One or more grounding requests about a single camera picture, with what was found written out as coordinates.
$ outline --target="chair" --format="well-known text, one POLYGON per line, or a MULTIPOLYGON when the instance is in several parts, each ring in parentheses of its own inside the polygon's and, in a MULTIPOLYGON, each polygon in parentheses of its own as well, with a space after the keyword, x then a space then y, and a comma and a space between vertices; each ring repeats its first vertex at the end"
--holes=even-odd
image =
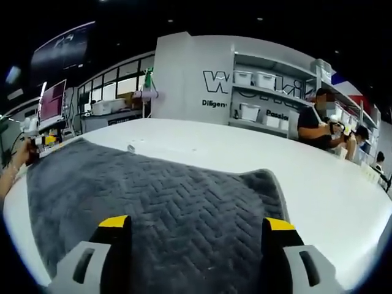
POLYGON ((300 114, 293 110, 290 110, 288 113, 288 131, 287 131, 287 138, 290 140, 298 140, 298 118, 300 114))

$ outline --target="textured gray mat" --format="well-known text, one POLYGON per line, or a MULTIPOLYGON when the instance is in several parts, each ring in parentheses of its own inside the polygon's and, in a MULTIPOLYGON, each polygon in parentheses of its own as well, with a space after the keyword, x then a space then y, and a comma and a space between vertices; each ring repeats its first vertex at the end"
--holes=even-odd
POLYGON ((254 293, 262 219, 287 219, 268 170, 233 175, 85 140, 31 167, 28 197, 51 276, 99 222, 132 216, 134 293, 254 293))

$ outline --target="white table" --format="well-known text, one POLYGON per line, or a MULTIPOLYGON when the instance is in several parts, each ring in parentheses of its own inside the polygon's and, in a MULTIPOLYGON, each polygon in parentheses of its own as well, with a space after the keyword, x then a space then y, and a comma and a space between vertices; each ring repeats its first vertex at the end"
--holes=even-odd
MULTIPOLYGON (((229 126, 170 119, 138 119, 84 134, 93 143, 223 172, 268 168, 277 176, 290 222, 352 288, 374 259, 392 202, 363 179, 359 166, 301 143, 229 126)), ((4 217, 26 266, 42 285, 50 278, 31 231, 24 175, 9 192, 4 217)))

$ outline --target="pink screen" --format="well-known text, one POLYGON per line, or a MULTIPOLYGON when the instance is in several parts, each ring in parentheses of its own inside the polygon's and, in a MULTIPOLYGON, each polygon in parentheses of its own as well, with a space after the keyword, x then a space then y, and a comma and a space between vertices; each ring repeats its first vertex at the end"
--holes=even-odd
POLYGON ((62 96, 64 95, 65 87, 66 81, 62 81, 60 84, 47 89, 43 93, 41 98, 40 121, 61 115, 62 96))

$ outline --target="black shirt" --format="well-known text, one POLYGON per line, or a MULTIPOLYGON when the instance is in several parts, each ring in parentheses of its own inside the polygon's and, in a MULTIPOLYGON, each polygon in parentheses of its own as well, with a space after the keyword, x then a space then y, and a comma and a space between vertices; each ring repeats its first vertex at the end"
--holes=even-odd
MULTIPOLYGON (((313 109, 313 107, 307 107, 300 113, 297 129, 299 129, 300 127, 305 127, 307 129, 316 129, 319 127, 319 124, 319 120, 315 114, 315 110, 313 109)), ((332 140, 332 138, 330 135, 324 135, 315 139, 304 139, 300 137, 298 140, 304 144, 326 150, 330 147, 330 141, 332 140)))

